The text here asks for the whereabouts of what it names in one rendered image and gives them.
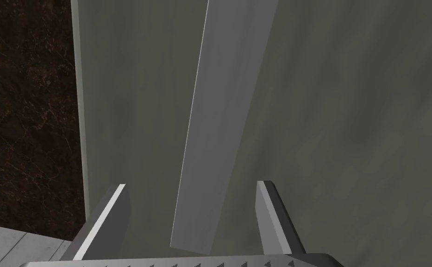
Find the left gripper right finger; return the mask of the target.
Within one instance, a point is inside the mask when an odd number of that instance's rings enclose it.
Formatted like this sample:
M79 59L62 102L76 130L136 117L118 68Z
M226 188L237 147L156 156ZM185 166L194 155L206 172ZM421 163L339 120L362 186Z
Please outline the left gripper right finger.
M257 181L255 211L264 254L306 253L272 181Z

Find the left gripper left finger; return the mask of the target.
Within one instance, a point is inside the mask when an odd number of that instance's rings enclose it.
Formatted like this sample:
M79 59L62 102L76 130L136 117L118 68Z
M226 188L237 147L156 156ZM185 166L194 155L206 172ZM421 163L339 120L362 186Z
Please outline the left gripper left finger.
M116 259L131 216L125 184L111 186L92 211L60 261Z

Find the grey-green cupboard door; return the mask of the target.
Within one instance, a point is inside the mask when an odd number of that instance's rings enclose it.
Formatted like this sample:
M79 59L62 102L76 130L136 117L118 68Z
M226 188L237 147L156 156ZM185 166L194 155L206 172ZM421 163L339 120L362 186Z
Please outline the grey-green cupboard door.
M86 217L112 184L120 258L170 246L208 0L70 0ZM258 180L309 253L432 267L432 0L279 0L211 254L260 254Z

